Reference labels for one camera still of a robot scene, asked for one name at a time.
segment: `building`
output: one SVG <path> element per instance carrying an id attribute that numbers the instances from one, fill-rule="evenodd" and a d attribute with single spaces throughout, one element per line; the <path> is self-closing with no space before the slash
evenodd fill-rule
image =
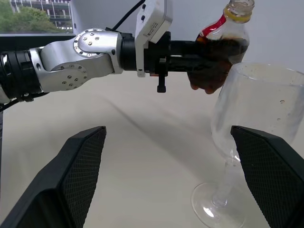
<path id="1" fill-rule="evenodd" d="M 43 10 L 57 28 L 72 29 L 70 0 L 10 0 L 14 13 L 27 6 Z"/>

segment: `wine glass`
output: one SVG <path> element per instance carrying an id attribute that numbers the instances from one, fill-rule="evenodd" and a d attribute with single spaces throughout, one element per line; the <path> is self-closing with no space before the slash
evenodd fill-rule
<path id="1" fill-rule="evenodd" d="M 212 138 L 226 159 L 224 180 L 203 183 L 192 194 L 192 207 L 210 228 L 240 228 L 244 205 L 229 201 L 241 169 L 231 126 L 258 129 L 291 144 L 304 115 L 304 74 L 273 65 L 239 63 L 232 67 L 211 121 Z"/>

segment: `black cable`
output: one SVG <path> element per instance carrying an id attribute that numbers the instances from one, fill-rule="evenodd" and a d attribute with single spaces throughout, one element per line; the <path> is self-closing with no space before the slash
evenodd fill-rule
<path id="1" fill-rule="evenodd" d="M 47 94 L 48 94 L 48 93 L 40 93 L 40 94 L 32 94 L 31 96 L 32 96 L 33 98 L 38 98 L 38 97 L 45 96 L 45 95 L 47 95 Z M 12 107 L 13 105 L 15 105 L 15 104 L 17 104 L 17 103 L 19 103 L 19 100 L 18 100 L 18 99 L 15 99 L 15 100 L 13 100 L 13 101 L 11 101 L 11 102 L 5 104 L 5 105 L 2 106 L 2 108 L 0 109 L 0 112 L 5 111 L 6 109 Z"/>
<path id="2" fill-rule="evenodd" d="M 124 17 L 111 29 L 111 31 L 116 31 L 119 26 L 135 11 L 138 7 L 144 4 L 146 0 L 140 0 L 129 12 L 124 15 Z"/>

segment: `tree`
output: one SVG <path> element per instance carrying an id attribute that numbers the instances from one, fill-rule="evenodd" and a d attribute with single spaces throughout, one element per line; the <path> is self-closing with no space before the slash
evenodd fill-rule
<path id="1" fill-rule="evenodd" d="M 19 13 L 13 13 L 9 3 L 9 0 L 0 0 L 0 33 L 65 32 L 50 22 L 45 11 L 21 7 Z"/>

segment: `red bottle label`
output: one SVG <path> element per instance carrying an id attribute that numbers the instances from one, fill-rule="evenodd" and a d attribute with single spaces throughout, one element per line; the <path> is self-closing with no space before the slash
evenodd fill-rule
<path id="1" fill-rule="evenodd" d="M 210 25 L 207 28 L 203 29 L 202 31 L 203 35 L 206 37 L 209 33 L 221 27 L 225 22 L 226 22 L 226 18 L 223 14 L 223 16 L 215 24 Z"/>

